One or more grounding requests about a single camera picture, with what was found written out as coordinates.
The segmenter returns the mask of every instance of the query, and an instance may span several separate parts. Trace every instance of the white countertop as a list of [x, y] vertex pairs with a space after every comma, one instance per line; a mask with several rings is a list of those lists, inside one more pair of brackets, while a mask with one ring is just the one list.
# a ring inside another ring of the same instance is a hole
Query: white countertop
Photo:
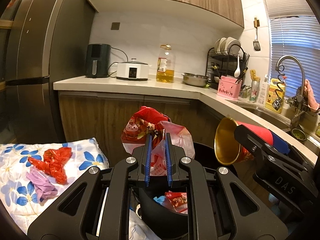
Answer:
[[255, 114], [229, 102], [226, 98], [218, 96], [217, 91], [214, 89], [192, 87], [180, 82], [171, 84], [161, 83], [156, 82], [155, 79], [149, 79], [148, 81], [125, 81], [116, 78], [86, 78], [84, 76], [55, 82], [53, 89], [198, 99], [224, 116], [270, 129], [279, 137], [295, 146], [313, 164], [317, 160], [317, 156], [312, 151], [289, 134], [286, 134]]

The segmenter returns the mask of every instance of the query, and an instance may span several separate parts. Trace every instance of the black trash bin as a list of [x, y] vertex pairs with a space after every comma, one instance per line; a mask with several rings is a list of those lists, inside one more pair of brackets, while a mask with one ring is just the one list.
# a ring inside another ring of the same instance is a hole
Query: black trash bin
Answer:
[[[195, 160], [202, 166], [216, 170], [222, 166], [216, 159], [214, 149], [194, 142]], [[236, 169], [228, 166], [236, 176]], [[169, 210], [153, 200], [154, 197], [163, 196], [168, 190], [173, 192], [186, 192], [186, 188], [170, 188], [166, 176], [151, 176], [149, 187], [140, 188], [141, 217], [142, 220], [154, 231], [161, 239], [177, 239], [188, 233], [188, 215], [180, 214]]]
[[[220, 166], [225, 166], [218, 162], [213, 148], [196, 142], [193, 143], [193, 147], [195, 148], [196, 153], [195, 160], [198, 161], [203, 167], [216, 170]], [[225, 167], [227, 167], [233, 174], [238, 177], [236, 169], [233, 165]]]
[[161, 239], [176, 239], [188, 233], [188, 215], [172, 211], [158, 202], [154, 197], [163, 196], [165, 192], [186, 192], [186, 188], [171, 188], [167, 176], [150, 177], [149, 187], [139, 188], [142, 220]]

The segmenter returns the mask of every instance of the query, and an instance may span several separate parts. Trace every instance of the pink utensil holder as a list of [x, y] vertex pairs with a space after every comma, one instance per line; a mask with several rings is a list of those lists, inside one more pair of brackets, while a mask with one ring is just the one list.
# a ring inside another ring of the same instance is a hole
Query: pink utensil holder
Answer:
[[218, 86], [218, 95], [231, 100], [237, 100], [240, 93], [241, 83], [236, 84], [236, 80], [236, 78], [221, 76]]

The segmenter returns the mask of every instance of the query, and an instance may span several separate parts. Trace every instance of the electrical outlet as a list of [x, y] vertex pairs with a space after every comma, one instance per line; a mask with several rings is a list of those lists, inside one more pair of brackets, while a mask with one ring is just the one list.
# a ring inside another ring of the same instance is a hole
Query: electrical outlet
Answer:
[[111, 30], [119, 30], [120, 23], [112, 23], [111, 24]]

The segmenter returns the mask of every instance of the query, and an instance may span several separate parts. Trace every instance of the blue gripper pad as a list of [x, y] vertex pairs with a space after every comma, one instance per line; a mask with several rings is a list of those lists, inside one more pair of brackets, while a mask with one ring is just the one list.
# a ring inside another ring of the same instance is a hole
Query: blue gripper pad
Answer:
[[146, 166], [144, 170], [144, 174], [145, 174], [144, 182], [146, 184], [146, 187], [149, 186], [149, 181], [150, 181], [151, 150], [152, 150], [152, 138], [150, 136], [149, 143], [148, 143]]
[[172, 166], [171, 166], [168, 136], [165, 137], [165, 163], [167, 166], [168, 185], [169, 187], [171, 187], [172, 186], [172, 169], [171, 169]]

